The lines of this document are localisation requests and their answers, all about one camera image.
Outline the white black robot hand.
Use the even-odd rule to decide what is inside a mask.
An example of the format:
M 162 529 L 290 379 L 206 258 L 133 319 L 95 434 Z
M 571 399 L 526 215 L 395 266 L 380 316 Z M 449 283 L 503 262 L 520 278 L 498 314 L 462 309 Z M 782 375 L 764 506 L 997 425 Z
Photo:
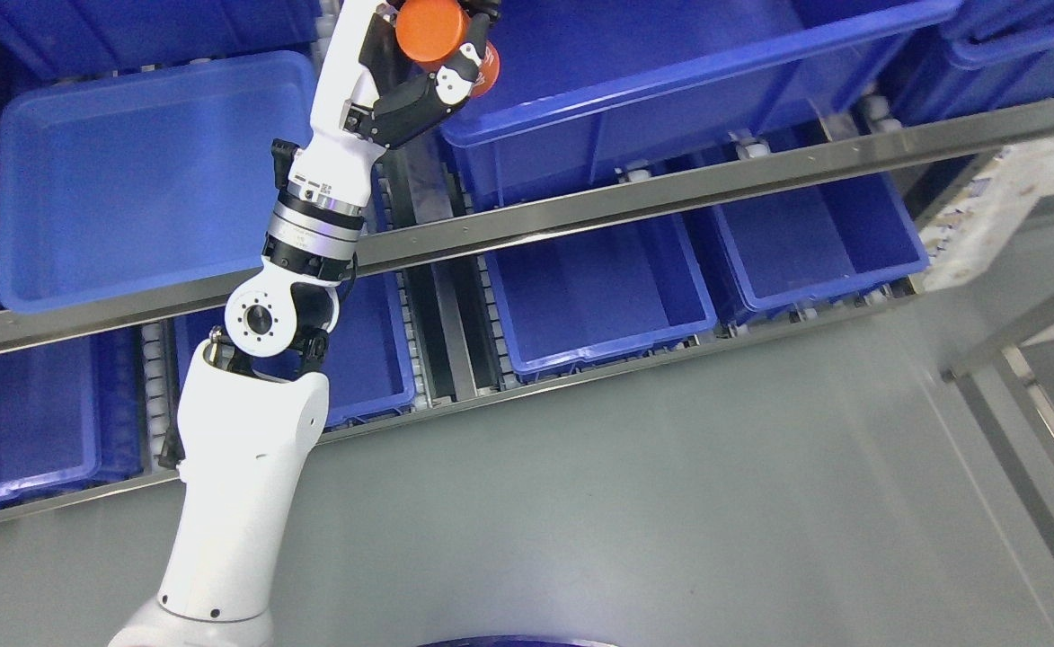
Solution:
M 499 1 L 448 1 L 460 36 L 422 63 L 401 32 L 435 30 L 404 1 L 343 1 L 310 110 L 307 145 L 273 145 L 277 188 L 321 208 L 363 208 L 380 156 L 456 115 L 490 77 L 483 68 Z

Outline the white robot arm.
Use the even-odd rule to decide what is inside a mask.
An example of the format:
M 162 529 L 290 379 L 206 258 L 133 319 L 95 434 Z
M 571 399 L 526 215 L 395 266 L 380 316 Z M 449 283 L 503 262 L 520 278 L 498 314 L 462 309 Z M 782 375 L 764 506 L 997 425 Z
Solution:
M 323 374 L 370 193 L 291 180 L 261 267 L 194 349 L 176 429 L 184 502 L 157 592 L 112 646 L 270 646 L 286 521 L 329 412 Z

